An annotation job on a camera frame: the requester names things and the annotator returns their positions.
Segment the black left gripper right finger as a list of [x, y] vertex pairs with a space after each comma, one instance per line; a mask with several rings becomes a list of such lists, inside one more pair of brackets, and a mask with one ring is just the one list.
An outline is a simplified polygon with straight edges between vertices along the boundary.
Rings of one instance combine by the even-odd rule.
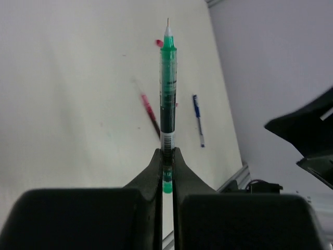
[[314, 210], [297, 195], [219, 193], [173, 153], [176, 249], [324, 249]]

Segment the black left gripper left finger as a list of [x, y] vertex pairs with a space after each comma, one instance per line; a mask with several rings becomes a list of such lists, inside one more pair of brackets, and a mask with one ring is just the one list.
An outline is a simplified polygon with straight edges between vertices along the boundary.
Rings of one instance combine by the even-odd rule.
[[33, 189], [13, 205], [1, 249], [161, 249], [161, 151], [122, 188]]

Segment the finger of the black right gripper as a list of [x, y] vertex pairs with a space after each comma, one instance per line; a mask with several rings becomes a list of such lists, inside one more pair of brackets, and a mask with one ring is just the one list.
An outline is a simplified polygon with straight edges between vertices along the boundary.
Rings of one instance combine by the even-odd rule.
[[292, 144], [304, 157], [332, 153], [332, 88], [302, 108], [269, 121], [264, 127]]
[[332, 155], [303, 158], [296, 164], [332, 189]]

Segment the red gel pen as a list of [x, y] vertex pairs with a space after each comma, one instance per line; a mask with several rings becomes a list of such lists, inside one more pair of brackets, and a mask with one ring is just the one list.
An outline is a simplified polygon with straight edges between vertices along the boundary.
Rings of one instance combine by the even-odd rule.
[[139, 93], [140, 101], [141, 101], [141, 103], [142, 103], [142, 105], [145, 109], [145, 112], [146, 112], [147, 116], [149, 117], [149, 120], [150, 120], [150, 122], [151, 122], [159, 140], [160, 140], [160, 138], [161, 138], [160, 127], [158, 125], [155, 113], [154, 113], [153, 108], [152, 108], [152, 106], [149, 102], [149, 99], [148, 99], [146, 93], [141, 89], [141, 87], [139, 85], [139, 82], [135, 78], [133, 78], [131, 81], [135, 85], [135, 87], [136, 87], [136, 89]]

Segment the blue ballpoint pen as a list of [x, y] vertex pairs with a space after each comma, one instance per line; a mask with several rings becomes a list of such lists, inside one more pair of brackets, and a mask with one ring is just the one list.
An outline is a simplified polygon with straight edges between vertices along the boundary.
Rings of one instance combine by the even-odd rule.
[[198, 122], [198, 131], [199, 131], [199, 138], [200, 138], [200, 146], [202, 148], [205, 147], [205, 142], [204, 142], [204, 136], [203, 136], [203, 131], [202, 131], [202, 126], [201, 126], [201, 120], [200, 120], [200, 109], [199, 109], [199, 105], [198, 105], [198, 98], [197, 95], [193, 95], [193, 105], [194, 105], [194, 110], [195, 110], [195, 115], [197, 118], [197, 122]]

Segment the green gel pen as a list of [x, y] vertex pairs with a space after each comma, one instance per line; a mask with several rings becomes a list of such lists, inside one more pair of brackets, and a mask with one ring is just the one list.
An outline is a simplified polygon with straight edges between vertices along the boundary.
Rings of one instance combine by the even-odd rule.
[[177, 48], [167, 20], [160, 48], [160, 135], [162, 150], [162, 189], [172, 193], [172, 163], [175, 148], [175, 109], [177, 87]]

